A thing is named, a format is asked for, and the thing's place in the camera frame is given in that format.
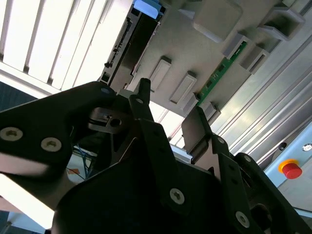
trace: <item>blue plastic part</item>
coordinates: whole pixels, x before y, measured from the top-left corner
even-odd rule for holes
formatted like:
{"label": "blue plastic part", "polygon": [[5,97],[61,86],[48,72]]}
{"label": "blue plastic part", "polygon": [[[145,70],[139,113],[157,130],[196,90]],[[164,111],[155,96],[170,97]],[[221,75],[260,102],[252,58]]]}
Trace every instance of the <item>blue plastic part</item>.
{"label": "blue plastic part", "polygon": [[310,217],[312,218],[312,213],[309,212],[309,211],[304,211],[304,210],[301,210],[301,209],[297,209],[295,208],[295,210],[297,211],[297,213],[301,216],[305,216],[305,217]]}
{"label": "blue plastic part", "polygon": [[158,3],[158,0],[135,0],[134,8],[153,19],[156,19],[161,9],[161,5]]}
{"label": "blue plastic part", "polygon": [[[312,139],[312,122],[296,137],[289,146],[272,162],[264,173],[269,177],[276,187],[279,187],[285,180],[286,177],[283,173],[278,171],[278,166],[281,162],[287,159],[296,159],[299,161],[299,166],[302,167],[312,156],[312,150],[303,151],[302,147],[308,143],[311,143]],[[312,217],[312,212],[305,211],[294,207],[299,215]]]}

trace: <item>red emergency stop button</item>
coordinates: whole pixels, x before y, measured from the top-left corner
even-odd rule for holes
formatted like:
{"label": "red emergency stop button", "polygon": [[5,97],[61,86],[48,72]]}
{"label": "red emergency stop button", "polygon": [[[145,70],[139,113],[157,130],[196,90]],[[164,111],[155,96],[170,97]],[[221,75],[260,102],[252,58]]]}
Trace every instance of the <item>red emergency stop button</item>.
{"label": "red emergency stop button", "polygon": [[288,163],[282,169],[287,179],[296,179],[302,174],[302,170],[295,163]]}
{"label": "red emergency stop button", "polygon": [[295,159],[287,159],[282,162],[278,170],[283,173],[287,179],[296,179],[302,174],[302,170],[299,167],[299,162]]}

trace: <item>black metal bracket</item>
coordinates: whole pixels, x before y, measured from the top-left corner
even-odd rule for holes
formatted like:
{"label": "black metal bracket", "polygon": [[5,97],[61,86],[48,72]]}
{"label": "black metal bracket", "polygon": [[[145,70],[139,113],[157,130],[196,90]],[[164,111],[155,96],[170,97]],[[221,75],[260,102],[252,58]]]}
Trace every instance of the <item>black metal bracket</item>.
{"label": "black metal bracket", "polygon": [[200,107],[186,117],[182,131],[191,139],[185,145],[194,154],[194,164],[219,180],[227,221],[238,233],[308,233],[308,226],[258,165],[246,154],[233,158],[225,140],[212,133]]}
{"label": "black metal bracket", "polygon": [[[22,138],[16,141],[0,139],[3,162],[0,172],[24,179],[53,181],[65,171],[76,132],[89,128],[112,134],[111,137],[122,135],[125,137],[120,138],[122,143],[116,151],[112,145],[113,157],[108,166],[131,156],[133,143],[139,141],[143,160],[150,162],[151,182],[155,181],[160,202],[178,214],[187,215],[191,200],[181,182],[165,132],[153,121],[149,93],[150,80],[144,78],[129,99],[116,97],[108,86],[93,82],[0,113],[0,129],[12,126],[23,132]],[[116,103],[121,98],[124,106]],[[57,151],[43,148],[42,140],[47,137],[60,144]],[[184,196],[181,204],[172,199],[172,188],[182,191],[177,195]]]}

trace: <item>green circuit board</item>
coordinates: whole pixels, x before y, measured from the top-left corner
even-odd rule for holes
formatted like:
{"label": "green circuit board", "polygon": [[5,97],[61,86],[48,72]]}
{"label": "green circuit board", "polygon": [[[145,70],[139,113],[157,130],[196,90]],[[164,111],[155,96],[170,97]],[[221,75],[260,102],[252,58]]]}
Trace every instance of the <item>green circuit board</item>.
{"label": "green circuit board", "polygon": [[204,85],[201,91],[197,94],[197,98],[199,101],[197,103],[197,106],[199,106],[203,102],[206,96],[211,92],[211,90],[215,87],[215,85],[219,82],[219,80],[223,77],[223,75],[228,71],[230,66],[237,59],[237,57],[243,51],[246,45],[247,45],[247,42],[243,41],[230,59],[224,58],[221,61],[219,66],[215,69],[215,71],[209,77],[207,83]]}

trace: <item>circuit board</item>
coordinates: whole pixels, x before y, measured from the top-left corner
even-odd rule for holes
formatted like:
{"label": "circuit board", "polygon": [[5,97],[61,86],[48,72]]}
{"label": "circuit board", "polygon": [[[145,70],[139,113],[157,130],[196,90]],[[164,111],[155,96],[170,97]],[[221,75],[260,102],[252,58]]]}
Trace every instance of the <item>circuit board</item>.
{"label": "circuit board", "polygon": [[203,102],[206,96],[211,92],[211,90],[215,87],[215,85],[219,82],[219,80],[223,77],[223,75],[228,71],[230,66],[237,59],[237,57],[243,51],[246,45],[247,45],[247,42],[243,41],[230,59],[224,58],[221,61],[219,66],[215,69],[215,71],[209,77],[207,83],[204,85],[201,91],[197,94],[197,99],[198,99],[197,106],[199,106]]}

